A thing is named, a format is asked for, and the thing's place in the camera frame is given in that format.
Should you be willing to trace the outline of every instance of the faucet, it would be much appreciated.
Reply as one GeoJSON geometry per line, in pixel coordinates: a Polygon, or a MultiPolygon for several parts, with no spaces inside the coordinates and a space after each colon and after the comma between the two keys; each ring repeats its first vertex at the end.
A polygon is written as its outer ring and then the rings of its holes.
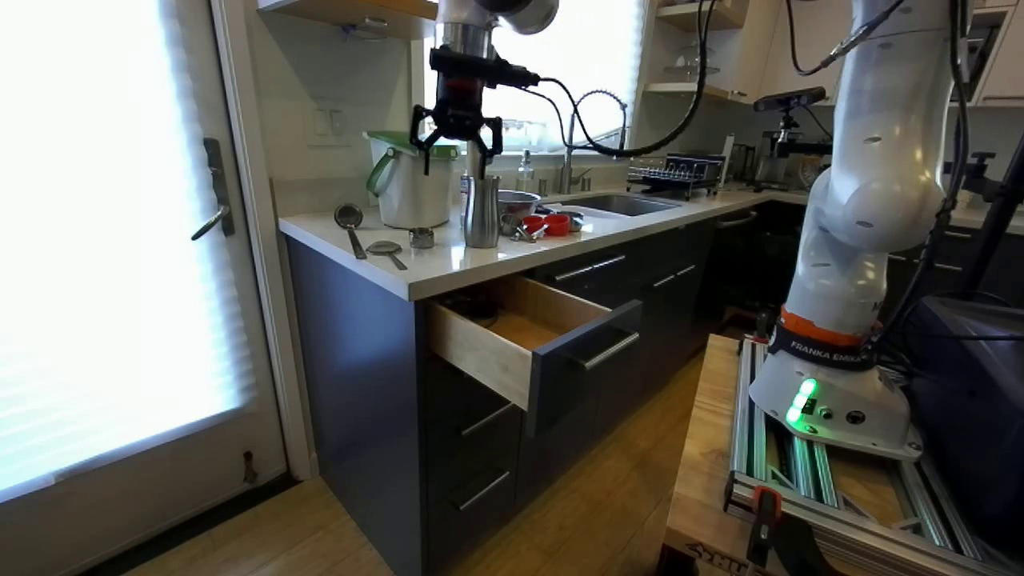
{"type": "Polygon", "coordinates": [[[575,149],[575,122],[579,122],[579,127],[581,127],[579,106],[581,106],[581,98],[589,98],[589,97],[608,97],[608,98],[617,102],[617,112],[621,112],[617,149],[623,149],[623,141],[627,141],[627,102],[623,102],[621,97],[613,97],[612,91],[589,91],[589,94],[581,94],[581,97],[575,98],[575,106],[573,106],[573,114],[568,114],[568,139],[564,141],[564,195],[573,191],[573,185],[585,185],[585,183],[589,183],[585,173],[573,173],[573,152],[591,152],[591,149],[585,149],[585,144],[575,149]]]}

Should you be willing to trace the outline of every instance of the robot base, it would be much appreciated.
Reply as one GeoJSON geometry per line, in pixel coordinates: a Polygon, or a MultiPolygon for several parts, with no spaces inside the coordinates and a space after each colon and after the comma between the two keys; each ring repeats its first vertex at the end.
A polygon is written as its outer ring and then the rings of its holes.
{"type": "Polygon", "coordinates": [[[761,363],[747,396],[801,438],[891,461],[921,456],[902,391],[878,367],[821,367],[778,350],[761,363]]]}

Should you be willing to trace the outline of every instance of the bottle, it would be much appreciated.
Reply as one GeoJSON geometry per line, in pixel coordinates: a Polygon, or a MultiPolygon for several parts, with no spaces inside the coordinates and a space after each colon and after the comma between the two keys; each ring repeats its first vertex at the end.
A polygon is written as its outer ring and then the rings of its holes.
{"type": "Polygon", "coordinates": [[[517,170],[515,170],[515,188],[538,191],[538,173],[535,173],[535,155],[520,152],[517,170]]]}

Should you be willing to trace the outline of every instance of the kitchen counter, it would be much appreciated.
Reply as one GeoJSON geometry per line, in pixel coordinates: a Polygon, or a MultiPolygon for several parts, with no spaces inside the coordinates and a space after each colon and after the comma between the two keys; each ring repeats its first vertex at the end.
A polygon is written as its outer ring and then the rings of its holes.
{"type": "MultiPolygon", "coordinates": [[[[581,195],[554,195],[554,198],[546,198],[546,204],[551,207],[568,204],[568,198],[581,198],[581,195]]],[[[291,239],[345,265],[347,271],[359,271],[362,280],[387,287],[397,297],[422,301],[422,297],[436,297],[436,296],[480,285],[489,280],[502,280],[513,271],[526,271],[535,265],[546,265],[557,259],[568,259],[568,256],[579,256],[589,249],[641,239],[641,236],[649,236],[649,235],[659,235],[669,229],[686,229],[686,224],[710,220],[710,217],[720,217],[729,213],[746,213],[746,207],[755,207],[766,202],[804,204],[807,195],[797,195],[797,191],[720,191],[714,198],[681,202],[678,207],[641,215],[641,217],[608,215],[608,213],[591,213],[591,207],[573,204],[573,213],[581,213],[579,235],[543,236],[538,245],[502,236],[496,249],[466,249],[454,229],[438,229],[433,249],[411,249],[407,231],[387,231],[387,229],[379,229],[377,215],[368,215],[359,231],[362,247],[371,247],[375,239],[397,239],[400,247],[407,247],[400,254],[400,259],[407,264],[407,271],[392,268],[392,264],[379,259],[379,256],[356,259],[345,231],[337,229],[333,215],[323,207],[285,215],[282,235],[288,235],[291,239]]]]}

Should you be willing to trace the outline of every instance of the door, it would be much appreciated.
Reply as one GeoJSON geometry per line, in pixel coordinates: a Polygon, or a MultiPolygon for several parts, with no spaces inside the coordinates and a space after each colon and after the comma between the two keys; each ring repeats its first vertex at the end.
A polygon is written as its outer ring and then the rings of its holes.
{"type": "Polygon", "coordinates": [[[209,0],[13,3],[0,72],[0,573],[78,573],[288,464],[209,0]]]}

